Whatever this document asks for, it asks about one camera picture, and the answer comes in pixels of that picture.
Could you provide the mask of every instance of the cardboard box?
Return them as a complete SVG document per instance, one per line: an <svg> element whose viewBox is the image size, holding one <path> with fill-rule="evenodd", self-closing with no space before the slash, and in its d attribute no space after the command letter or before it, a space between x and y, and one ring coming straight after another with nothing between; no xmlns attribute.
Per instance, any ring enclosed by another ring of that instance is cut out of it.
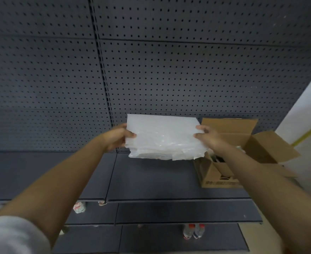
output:
<svg viewBox="0 0 311 254"><path fill-rule="evenodd" d="M297 177L295 173L279 165L300 154L274 131L251 135L257 119L209 119L202 125L210 126L233 146L241 146L246 154L259 163L285 177ZM208 153L194 160L195 170L203 188L241 188L242 185L224 162L214 162Z"/></svg>

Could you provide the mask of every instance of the white sleeve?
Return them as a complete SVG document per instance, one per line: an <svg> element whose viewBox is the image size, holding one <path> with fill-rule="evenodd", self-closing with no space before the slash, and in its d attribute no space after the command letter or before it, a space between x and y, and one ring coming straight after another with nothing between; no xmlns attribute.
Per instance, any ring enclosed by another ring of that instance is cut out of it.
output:
<svg viewBox="0 0 311 254"><path fill-rule="evenodd" d="M49 254L47 237L30 221L0 216L0 254Z"/></svg>

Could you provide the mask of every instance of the hand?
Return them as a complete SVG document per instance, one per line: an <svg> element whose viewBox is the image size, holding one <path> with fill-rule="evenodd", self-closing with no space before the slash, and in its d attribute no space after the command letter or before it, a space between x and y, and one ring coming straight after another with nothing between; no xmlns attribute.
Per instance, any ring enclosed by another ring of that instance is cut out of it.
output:
<svg viewBox="0 0 311 254"><path fill-rule="evenodd" d="M110 152L115 148L125 147L125 137L135 138L136 134L126 129L127 123L113 127L110 131L97 136L103 146L104 152Z"/></svg>
<svg viewBox="0 0 311 254"><path fill-rule="evenodd" d="M203 130L204 133L196 133L193 136L199 139L206 147L212 149L215 154L222 156L222 149L228 143L221 138L220 134L208 126L198 125L196 128Z"/></svg>

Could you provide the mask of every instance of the plastic sheet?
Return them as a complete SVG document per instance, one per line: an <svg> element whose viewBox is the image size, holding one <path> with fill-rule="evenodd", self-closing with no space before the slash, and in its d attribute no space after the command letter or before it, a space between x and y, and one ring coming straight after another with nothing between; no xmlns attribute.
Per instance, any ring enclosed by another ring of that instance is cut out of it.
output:
<svg viewBox="0 0 311 254"><path fill-rule="evenodd" d="M195 117L127 115L127 129L137 134L126 138L131 158L195 159L203 157L207 148L194 133L200 123Z"/></svg>

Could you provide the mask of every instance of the shelf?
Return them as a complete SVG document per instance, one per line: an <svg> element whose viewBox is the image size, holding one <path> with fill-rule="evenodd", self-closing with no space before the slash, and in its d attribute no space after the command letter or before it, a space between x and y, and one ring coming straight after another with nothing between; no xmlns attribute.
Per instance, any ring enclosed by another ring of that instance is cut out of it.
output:
<svg viewBox="0 0 311 254"><path fill-rule="evenodd" d="M69 227L60 235L52 253L113 253L118 252L121 226Z"/></svg>
<svg viewBox="0 0 311 254"><path fill-rule="evenodd" d="M123 226L119 252L248 251L238 224L206 225L204 235L199 240L185 240L182 229L182 225Z"/></svg>
<svg viewBox="0 0 311 254"><path fill-rule="evenodd" d="M192 161L129 158L118 153L107 201L201 201L250 198L244 189L201 188Z"/></svg>
<svg viewBox="0 0 311 254"><path fill-rule="evenodd" d="M120 203L116 224L262 222L252 200Z"/></svg>
<svg viewBox="0 0 311 254"><path fill-rule="evenodd" d="M11 200L50 168L72 153L0 152L0 200ZM106 153L79 199L106 197L116 153Z"/></svg>
<svg viewBox="0 0 311 254"><path fill-rule="evenodd" d="M87 202L85 212L77 214L72 210L65 224L72 226L114 225L117 209L118 203L99 206L98 202Z"/></svg>

